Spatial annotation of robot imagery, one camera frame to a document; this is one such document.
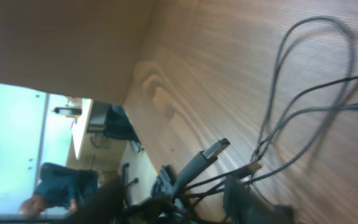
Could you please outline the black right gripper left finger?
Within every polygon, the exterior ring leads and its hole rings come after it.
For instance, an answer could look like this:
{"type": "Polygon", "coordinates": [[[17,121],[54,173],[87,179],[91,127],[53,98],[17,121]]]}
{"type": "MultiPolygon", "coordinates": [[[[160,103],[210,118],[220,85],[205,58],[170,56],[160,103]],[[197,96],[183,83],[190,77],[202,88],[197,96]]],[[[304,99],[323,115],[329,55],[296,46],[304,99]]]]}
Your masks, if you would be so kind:
{"type": "Polygon", "coordinates": [[[120,177],[115,177],[104,184],[86,202],[58,224],[104,224],[122,218],[124,186],[120,177]]]}

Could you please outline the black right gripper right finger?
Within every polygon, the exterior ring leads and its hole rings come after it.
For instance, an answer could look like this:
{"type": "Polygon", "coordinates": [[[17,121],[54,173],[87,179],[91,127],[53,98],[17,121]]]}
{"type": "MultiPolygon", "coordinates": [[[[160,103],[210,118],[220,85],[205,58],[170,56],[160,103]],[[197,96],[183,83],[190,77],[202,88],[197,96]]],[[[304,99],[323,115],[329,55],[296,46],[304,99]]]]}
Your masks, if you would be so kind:
{"type": "Polygon", "coordinates": [[[294,209],[269,205],[247,190],[239,179],[226,178],[223,208],[233,224],[293,224],[294,209]]]}

